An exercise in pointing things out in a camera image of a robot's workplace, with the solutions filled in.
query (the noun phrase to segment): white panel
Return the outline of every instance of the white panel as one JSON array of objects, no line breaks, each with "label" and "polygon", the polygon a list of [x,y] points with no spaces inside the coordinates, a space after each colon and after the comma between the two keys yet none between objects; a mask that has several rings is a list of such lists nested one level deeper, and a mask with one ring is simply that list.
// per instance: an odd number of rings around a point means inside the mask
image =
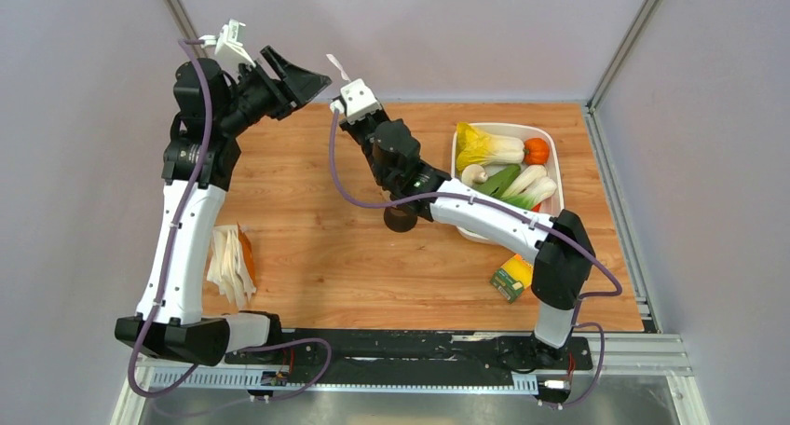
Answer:
[{"label": "white panel", "polygon": [[184,61],[160,0],[0,0],[3,423],[106,424]]},{"label": "white panel", "polygon": [[324,54],[383,99],[584,99],[643,0],[183,0],[200,34],[229,18],[335,80]]},{"label": "white panel", "polygon": [[788,1],[664,0],[600,111],[715,424],[790,415]]}]

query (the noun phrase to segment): green cucumber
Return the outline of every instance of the green cucumber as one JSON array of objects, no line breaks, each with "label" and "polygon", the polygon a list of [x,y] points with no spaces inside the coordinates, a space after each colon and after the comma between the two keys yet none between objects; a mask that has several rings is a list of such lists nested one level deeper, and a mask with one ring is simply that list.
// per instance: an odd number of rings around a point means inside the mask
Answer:
[{"label": "green cucumber", "polygon": [[519,173],[521,173],[521,167],[518,164],[511,164],[501,171],[489,176],[485,183],[476,185],[474,190],[494,197],[495,199],[499,199],[505,192],[505,189],[510,187],[513,181],[518,178]]}]

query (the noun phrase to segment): white basket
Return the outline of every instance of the white basket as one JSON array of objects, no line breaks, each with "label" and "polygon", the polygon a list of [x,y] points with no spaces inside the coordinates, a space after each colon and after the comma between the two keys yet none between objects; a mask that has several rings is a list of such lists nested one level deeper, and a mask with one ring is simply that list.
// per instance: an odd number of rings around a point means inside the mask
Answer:
[{"label": "white basket", "polygon": [[[563,198],[563,182],[560,176],[560,163],[557,160],[557,153],[556,147],[554,146],[554,140],[549,133],[543,131],[541,129],[536,129],[535,127],[527,127],[525,125],[517,125],[517,124],[500,124],[498,122],[479,122],[470,124],[471,126],[480,129],[482,131],[492,133],[492,134],[500,134],[502,136],[511,136],[514,138],[518,138],[522,141],[526,141],[527,139],[532,138],[540,138],[543,141],[549,143],[549,160],[546,161],[546,171],[549,174],[549,177],[557,183],[557,190],[554,192],[550,198],[543,201],[540,205],[540,211],[542,213],[549,213],[551,215],[559,215],[560,211],[565,207],[565,199]],[[456,177],[460,178],[461,175],[456,171],[456,144],[457,144],[457,137],[458,133],[453,135],[453,155],[450,157],[450,173]],[[484,166],[485,170],[488,172],[489,175],[493,175],[494,173],[501,171],[505,168],[502,165],[492,164],[489,166]],[[524,163],[521,164],[522,170],[526,167]],[[458,227],[458,232],[466,239],[471,241],[478,241],[480,243],[491,243],[495,244],[491,240],[475,234],[463,227]]]}]

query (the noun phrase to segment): table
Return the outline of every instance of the table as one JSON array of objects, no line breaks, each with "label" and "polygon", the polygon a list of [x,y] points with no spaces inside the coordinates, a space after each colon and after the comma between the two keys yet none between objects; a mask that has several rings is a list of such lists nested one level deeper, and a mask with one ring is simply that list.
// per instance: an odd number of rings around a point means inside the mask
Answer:
[{"label": "table", "polygon": [[[554,139],[565,207],[580,215],[601,261],[623,295],[584,302],[581,322],[610,331],[642,331],[606,196],[579,106],[573,103],[389,103],[422,143],[422,158],[450,169],[456,123],[510,122]],[[489,284],[512,256],[463,239],[453,226],[420,220],[391,232],[382,212],[344,201],[329,173],[332,114],[311,104],[289,118],[266,119],[239,137],[242,150],[217,225],[249,228],[258,292],[245,309],[277,313],[283,327],[428,330],[531,330],[538,301],[530,291],[513,304]],[[338,129],[337,167],[358,199],[379,201],[358,146]],[[593,268],[583,291],[611,290]],[[231,313],[215,285],[203,289],[206,315]]]}]

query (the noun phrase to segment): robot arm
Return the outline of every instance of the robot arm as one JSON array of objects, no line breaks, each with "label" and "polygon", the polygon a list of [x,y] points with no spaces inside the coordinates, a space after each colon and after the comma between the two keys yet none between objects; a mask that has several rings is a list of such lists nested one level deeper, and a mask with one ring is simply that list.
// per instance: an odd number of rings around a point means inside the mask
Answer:
[{"label": "robot arm", "polygon": [[510,211],[516,210],[502,201],[475,192],[420,159],[419,142],[401,119],[389,119],[381,102],[361,79],[341,88],[340,96],[330,107],[346,115],[340,123],[341,130],[360,145],[376,183],[389,192],[391,199],[434,192],[473,196],[472,200],[439,196],[407,202],[397,209],[388,208],[384,214],[385,223],[397,232],[414,227],[417,217],[462,226],[520,254],[533,264],[532,292],[539,301],[533,351],[544,361],[560,358],[572,329],[581,286],[589,277],[592,264],[564,242],[535,227],[535,223],[565,233],[594,254],[579,217],[567,210],[557,217],[523,212],[531,219],[526,223],[501,210],[474,202],[475,199],[486,199]]},{"label": "robot arm", "polygon": [[[241,312],[220,318],[202,317],[202,276],[211,231],[241,154],[236,137],[263,116],[277,120],[289,116],[329,86],[331,80],[293,65],[267,46],[261,55],[278,78],[270,77],[238,41],[243,26],[231,20],[218,37],[203,38],[204,47],[215,47],[218,58],[238,67],[238,79],[223,71],[216,61],[198,59],[209,84],[213,119],[208,153],[192,187],[187,182],[198,162],[206,106],[192,63],[183,64],[176,72],[173,93],[180,111],[170,126],[170,143],[164,153],[165,203],[157,252],[136,314],[118,319],[115,329],[118,340],[134,347],[144,322],[150,321],[150,329],[143,337],[145,355],[216,365],[229,351],[277,340],[276,315]],[[170,247],[168,235],[173,215],[185,190],[190,191],[186,208]],[[164,295],[156,317],[148,318],[157,299],[163,264],[169,265]]]}]

